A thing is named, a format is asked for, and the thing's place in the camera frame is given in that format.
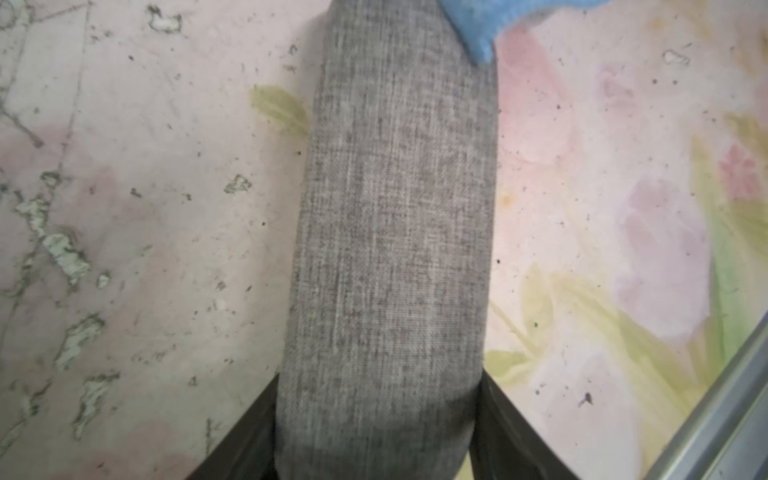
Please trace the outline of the blue microfiber cloth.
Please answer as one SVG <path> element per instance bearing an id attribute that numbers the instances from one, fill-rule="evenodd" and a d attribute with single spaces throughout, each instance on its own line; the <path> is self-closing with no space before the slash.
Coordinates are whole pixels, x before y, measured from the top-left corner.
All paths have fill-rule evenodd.
<path id="1" fill-rule="evenodd" d="M 493 43 L 510 25 L 545 11 L 590 9 L 605 0 L 440 0 L 439 5 L 456 30 L 469 58 L 483 65 L 494 58 Z"/>

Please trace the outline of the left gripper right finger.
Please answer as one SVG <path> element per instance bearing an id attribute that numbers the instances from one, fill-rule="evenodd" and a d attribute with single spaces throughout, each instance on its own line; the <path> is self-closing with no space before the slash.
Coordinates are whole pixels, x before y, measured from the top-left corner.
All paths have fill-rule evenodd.
<path id="1" fill-rule="evenodd" d="M 577 479 L 488 373 L 479 386 L 469 454 L 476 479 Z"/>

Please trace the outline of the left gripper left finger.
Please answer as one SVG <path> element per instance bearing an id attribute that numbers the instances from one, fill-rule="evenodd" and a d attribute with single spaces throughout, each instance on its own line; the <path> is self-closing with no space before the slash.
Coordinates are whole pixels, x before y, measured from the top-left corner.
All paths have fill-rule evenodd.
<path id="1" fill-rule="evenodd" d="M 276 375 L 189 480 L 273 480 L 279 376 Z"/>

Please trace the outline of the aluminium rail frame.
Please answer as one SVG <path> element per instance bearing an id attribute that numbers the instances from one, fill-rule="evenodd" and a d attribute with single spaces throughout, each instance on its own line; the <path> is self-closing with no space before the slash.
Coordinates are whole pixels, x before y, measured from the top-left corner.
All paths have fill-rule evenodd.
<path id="1" fill-rule="evenodd" d="M 767 477 L 766 318 L 758 322 L 646 477 Z"/>

